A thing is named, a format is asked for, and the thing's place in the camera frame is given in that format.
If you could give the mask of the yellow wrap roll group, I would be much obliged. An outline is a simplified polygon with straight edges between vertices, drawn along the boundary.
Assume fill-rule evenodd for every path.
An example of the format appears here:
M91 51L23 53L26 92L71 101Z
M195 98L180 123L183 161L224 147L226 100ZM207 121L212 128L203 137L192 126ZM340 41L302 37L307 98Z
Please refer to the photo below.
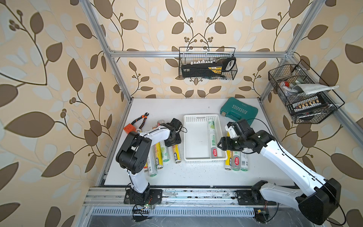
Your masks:
M180 156L178 145L173 145L172 149L173 149L173 156L174 156L175 163L176 164L181 163L181 156Z
M225 160L225 170L232 170L232 152L230 150L226 151L227 159Z

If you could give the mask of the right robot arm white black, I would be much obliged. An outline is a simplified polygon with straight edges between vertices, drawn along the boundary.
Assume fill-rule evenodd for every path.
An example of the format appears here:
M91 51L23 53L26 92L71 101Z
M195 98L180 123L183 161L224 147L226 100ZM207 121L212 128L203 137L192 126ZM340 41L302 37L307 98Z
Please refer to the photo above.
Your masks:
M322 225L340 207L341 184L326 179L285 150L268 132L260 130L251 136L222 137L221 150L243 151L245 148L262 155L282 170L298 186L290 188L258 182L258 191L267 201L274 201L299 210L310 222Z

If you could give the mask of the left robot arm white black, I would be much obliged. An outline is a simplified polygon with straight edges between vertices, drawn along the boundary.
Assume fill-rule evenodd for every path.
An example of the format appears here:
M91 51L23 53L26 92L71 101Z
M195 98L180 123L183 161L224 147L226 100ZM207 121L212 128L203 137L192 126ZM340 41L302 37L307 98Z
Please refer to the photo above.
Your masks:
M121 168L126 169L131 180L131 189L143 194L149 187L149 182L141 172L147 162L150 148L164 141L167 146L181 143L182 126L161 126L147 132L130 132L119 148L115 161Z

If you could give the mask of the white green wrap roll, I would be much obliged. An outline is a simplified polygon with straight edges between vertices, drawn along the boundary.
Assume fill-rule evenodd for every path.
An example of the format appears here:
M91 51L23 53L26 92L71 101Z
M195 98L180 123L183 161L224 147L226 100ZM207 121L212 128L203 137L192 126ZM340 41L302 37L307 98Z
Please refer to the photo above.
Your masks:
M211 154L211 158L215 159L218 156L217 145L216 145L216 130L215 130L215 121L209 119L208 120L208 133L209 133L209 150Z

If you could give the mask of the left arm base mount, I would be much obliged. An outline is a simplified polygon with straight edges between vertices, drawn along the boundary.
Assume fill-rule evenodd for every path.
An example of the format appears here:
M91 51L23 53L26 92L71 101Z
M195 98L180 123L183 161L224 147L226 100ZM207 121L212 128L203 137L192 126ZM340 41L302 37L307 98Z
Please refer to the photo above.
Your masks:
M163 190L161 189L147 189L142 194L133 189L127 189L123 203L133 205L155 205L161 203L162 197Z

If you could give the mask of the green grape wrap roll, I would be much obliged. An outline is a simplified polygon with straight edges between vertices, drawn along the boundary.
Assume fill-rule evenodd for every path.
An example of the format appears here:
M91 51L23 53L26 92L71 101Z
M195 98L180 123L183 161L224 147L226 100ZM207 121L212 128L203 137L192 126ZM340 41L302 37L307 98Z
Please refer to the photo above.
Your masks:
M169 158L169 153L168 153L168 149L165 145L165 137L166 137L166 133L164 131L162 131L162 139L159 142L159 146L160 146L160 152L161 152L161 158L163 162L167 162L170 160Z

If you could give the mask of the white plastic perforated basket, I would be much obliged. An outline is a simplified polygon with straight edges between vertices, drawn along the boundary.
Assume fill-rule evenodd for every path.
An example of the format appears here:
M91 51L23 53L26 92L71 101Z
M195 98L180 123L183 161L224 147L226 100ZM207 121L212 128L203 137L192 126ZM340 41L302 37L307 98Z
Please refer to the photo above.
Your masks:
M208 120L215 121L216 144L223 137L219 116L217 114L187 114L183 125L187 132L184 135L184 160L187 162L217 162L227 159L226 151L217 147L218 156L211 158L209 150Z

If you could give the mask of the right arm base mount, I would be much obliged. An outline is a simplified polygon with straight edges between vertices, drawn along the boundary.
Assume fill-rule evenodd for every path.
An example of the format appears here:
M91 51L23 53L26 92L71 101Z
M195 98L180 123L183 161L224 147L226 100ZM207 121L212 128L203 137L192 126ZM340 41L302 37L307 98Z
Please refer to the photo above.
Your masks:
M237 199L239 205L277 205L276 202L265 200L259 192L254 190L238 190L235 192L235 198Z

